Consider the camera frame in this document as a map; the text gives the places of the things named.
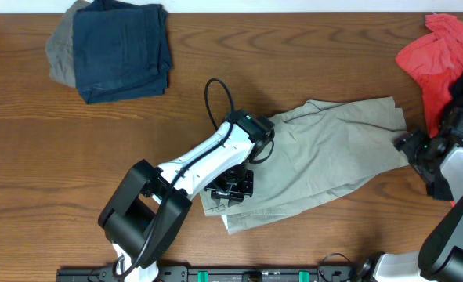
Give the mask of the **khaki shorts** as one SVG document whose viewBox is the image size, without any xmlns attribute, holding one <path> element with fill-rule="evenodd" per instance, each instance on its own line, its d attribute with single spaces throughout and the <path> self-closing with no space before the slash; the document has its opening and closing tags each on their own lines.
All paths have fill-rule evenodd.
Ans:
<svg viewBox="0 0 463 282">
<path fill-rule="evenodd" d="M 298 215 L 355 190 L 376 175 L 407 165 L 393 143 L 406 131 L 391 97 L 332 103 L 308 100 L 272 116 L 274 144 L 252 164 L 254 191 L 238 204 L 202 191 L 207 216 L 238 233 Z"/>
</svg>

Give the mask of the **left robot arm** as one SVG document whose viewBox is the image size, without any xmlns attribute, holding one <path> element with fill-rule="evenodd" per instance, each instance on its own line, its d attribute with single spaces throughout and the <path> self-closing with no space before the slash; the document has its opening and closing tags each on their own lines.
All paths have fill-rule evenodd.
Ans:
<svg viewBox="0 0 463 282">
<path fill-rule="evenodd" d="M 101 211 L 98 224 L 118 253 L 112 281 L 152 281 L 157 260 L 176 238 L 200 191 L 240 203 L 253 194 L 249 165 L 273 145 L 274 123 L 231 111 L 217 131 L 173 161 L 134 164 Z"/>
</svg>

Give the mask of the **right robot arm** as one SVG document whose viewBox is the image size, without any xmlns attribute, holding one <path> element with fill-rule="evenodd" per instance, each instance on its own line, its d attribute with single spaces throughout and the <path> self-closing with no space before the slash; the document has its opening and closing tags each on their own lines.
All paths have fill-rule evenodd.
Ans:
<svg viewBox="0 0 463 282">
<path fill-rule="evenodd" d="M 446 192 L 454 206 L 419 251 L 378 252 L 356 271 L 356 281 L 463 281 L 463 109 L 443 120 L 434 138 L 421 131 L 395 144 L 421 176 L 430 195 Z"/>
</svg>

